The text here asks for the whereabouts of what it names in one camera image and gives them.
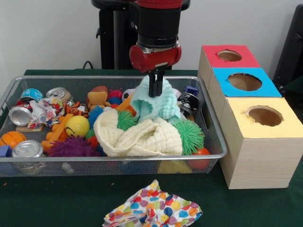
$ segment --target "light blue cloth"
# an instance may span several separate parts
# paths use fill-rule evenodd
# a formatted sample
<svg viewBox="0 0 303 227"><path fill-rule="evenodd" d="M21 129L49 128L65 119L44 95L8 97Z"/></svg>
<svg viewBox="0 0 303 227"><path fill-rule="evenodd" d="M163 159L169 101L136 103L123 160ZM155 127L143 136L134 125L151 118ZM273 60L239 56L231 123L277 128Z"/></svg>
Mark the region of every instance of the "light blue cloth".
<svg viewBox="0 0 303 227"><path fill-rule="evenodd" d="M172 123L181 118L177 97L165 78L163 78L161 96L152 98L149 97L149 76L144 77L133 94L131 106L137 112L136 117L139 122L160 117Z"/></svg>

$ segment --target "green table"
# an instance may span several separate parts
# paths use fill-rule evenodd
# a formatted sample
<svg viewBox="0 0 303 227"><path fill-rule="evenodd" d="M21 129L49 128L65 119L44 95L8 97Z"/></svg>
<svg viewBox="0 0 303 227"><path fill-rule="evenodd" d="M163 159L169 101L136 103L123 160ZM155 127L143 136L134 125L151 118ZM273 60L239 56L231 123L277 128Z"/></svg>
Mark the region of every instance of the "green table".
<svg viewBox="0 0 303 227"><path fill-rule="evenodd" d="M135 72L37 70L27 75L121 75ZM172 71L170 75L195 75ZM210 174L0 178L0 227L98 227L113 208L154 179L198 203L193 227L302 227L303 162L287 189L228 190L219 163Z"/></svg>

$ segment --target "red box lid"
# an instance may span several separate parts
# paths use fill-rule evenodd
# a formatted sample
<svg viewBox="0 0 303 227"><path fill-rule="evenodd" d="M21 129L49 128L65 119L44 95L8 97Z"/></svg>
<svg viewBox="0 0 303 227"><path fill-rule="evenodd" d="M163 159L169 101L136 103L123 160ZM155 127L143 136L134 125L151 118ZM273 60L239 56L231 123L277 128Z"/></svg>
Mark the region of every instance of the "red box lid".
<svg viewBox="0 0 303 227"><path fill-rule="evenodd" d="M213 68L261 68L258 61L244 45L202 47Z"/></svg>

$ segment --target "polka dot cloth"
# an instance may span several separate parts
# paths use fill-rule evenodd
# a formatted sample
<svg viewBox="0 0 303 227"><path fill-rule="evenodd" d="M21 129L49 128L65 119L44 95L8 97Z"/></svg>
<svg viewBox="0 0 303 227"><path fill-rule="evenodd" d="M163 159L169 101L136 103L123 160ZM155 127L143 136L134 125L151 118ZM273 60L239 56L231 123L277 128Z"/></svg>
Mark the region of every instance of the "polka dot cloth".
<svg viewBox="0 0 303 227"><path fill-rule="evenodd" d="M196 203L161 191L154 180L107 214L103 227L187 227L202 214Z"/></svg>

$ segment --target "green spiky ball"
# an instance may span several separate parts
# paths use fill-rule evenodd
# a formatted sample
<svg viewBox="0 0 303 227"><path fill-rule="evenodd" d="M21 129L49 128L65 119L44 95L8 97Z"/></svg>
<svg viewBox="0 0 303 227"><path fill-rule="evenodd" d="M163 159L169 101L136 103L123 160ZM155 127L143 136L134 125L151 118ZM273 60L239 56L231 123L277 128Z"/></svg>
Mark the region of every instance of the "green spiky ball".
<svg viewBox="0 0 303 227"><path fill-rule="evenodd" d="M183 147L183 155L192 155L197 153L197 149L204 147L204 133L200 127L187 120L180 120L173 123L180 134Z"/></svg>
<svg viewBox="0 0 303 227"><path fill-rule="evenodd" d="M124 131L135 126L137 124L137 119L128 111L119 111L118 112L118 125L117 128Z"/></svg>
<svg viewBox="0 0 303 227"><path fill-rule="evenodd" d="M95 131L93 129L90 129L88 133L86 134L86 138L90 139L91 137L95 136Z"/></svg>

